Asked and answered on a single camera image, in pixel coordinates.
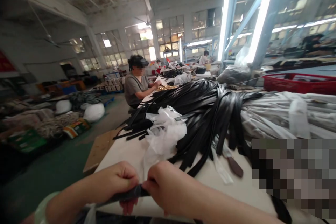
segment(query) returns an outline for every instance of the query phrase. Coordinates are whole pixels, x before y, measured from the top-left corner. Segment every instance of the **woman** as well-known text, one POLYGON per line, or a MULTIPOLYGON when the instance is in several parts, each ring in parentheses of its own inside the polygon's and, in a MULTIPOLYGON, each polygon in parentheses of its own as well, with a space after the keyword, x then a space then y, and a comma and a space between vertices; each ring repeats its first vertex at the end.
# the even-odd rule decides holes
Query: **woman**
POLYGON ((125 98, 128 105, 135 109, 142 99, 161 85, 161 81, 149 83, 148 78, 144 76, 148 61, 140 55, 132 55, 128 65, 130 73, 125 78, 125 98))
MULTIPOLYGON (((60 193, 46 197, 38 211, 24 223, 71 224, 88 203, 104 203, 114 194, 139 183, 137 171, 126 161, 94 173, 60 193)), ((280 224, 275 217, 207 187, 168 161, 152 166, 142 188, 164 210, 165 215, 197 219, 204 223, 280 224)), ((132 214, 138 199, 120 202, 124 215, 132 214)))

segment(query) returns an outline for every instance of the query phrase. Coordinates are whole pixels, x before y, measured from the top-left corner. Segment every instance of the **green floor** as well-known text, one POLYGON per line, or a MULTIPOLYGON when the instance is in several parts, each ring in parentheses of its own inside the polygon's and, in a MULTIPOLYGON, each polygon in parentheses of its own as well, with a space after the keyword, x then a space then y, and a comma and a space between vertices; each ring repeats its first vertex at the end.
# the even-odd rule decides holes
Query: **green floor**
POLYGON ((82 171, 95 137, 115 129, 127 119, 128 108, 124 95, 116 94, 115 100, 106 108, 105 116, 89 131, 64 141, 3 186, 1 202, 5 205, 4 214, 9 223, 20 223, 49 193, 60 191, 83 178, 82 171))

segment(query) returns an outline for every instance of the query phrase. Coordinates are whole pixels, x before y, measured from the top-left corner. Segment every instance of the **glass window pane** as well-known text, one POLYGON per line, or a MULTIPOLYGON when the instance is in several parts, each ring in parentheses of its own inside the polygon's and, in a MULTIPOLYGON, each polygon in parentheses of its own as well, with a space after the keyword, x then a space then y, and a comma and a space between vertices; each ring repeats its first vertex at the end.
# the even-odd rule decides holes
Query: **glass window pane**
POLYGON ((178 49, 179 49, 179 45, 178 45, 179 43, 178 42, 176 42, 176 43, 172 43, 172 50, 173 51, 177 51, 178 49))
POLYGON ((156 28, 157 28, 158 30, 163 28, 162 20, 157 20, 157 21, 156 21, 156 28))

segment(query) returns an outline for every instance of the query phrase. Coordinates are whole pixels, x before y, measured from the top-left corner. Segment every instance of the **plastic crate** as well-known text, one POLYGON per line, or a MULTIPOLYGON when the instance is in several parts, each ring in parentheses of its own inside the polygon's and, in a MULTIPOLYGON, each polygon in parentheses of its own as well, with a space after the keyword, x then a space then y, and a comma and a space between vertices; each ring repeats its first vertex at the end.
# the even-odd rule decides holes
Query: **plastic crate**
POLYGON ((266 75, 264 79, 266 91, 336 95, 336 77, 303 73, 276 73, 266 75))

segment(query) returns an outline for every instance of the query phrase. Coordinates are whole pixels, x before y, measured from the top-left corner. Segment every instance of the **white worktable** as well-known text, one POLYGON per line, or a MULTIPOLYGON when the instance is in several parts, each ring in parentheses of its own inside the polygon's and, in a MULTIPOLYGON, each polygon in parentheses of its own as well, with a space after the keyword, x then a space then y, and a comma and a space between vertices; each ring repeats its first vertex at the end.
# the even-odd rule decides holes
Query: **white worktable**
MULTIPOLYGON (((164 78, 158 77, 157 80, 163 81, 164 78)), ((145 97, 143 101, 150 100, 151 98, 145 97)), ((145 139, 139 141, 137 138, 130 141, 126 141, 126 137, 120 138, 114 142, 100 165, 97 171, 102 170, 108 166, 116 164, 120 161, 126 160, 135 167, 138 172, 140 183, 147 179, 147 175, 144 174, 143 156, 148 148, 148 143, 145 139)), ((238 150, 232 151, 232 156, 241 166, 244 171, 242 179, 238 178, 231 173, 228 166, 228 161, 224 157, 220 157, 220 161, 224 165, 225 169, 230 173, 234 183, 225 185, 219 174, 215 169, 214 163, 208 158, 201 171, 196 175, 195 179, 201 183, 215 188, 223 193, 230 195, 240 201, 260 208, 261 210, 277 216, 270 195, 265 191, 259 189, 259 180, 254 179, 252 183, 252 168, 247 159, 238 153, 238 150)), ((176 163, 176 167, 179 167, 181 162, 176 163)), ((122 214, 122 208, 119 203, 112 203, 100 209, 103 212, 111 214, 122 214)), ((163 217, 163 210, 154 202, 151 197, 140 198, 138 205, 134 207, 133 215, 136 216, 151 216, 151 217, 163 217)))

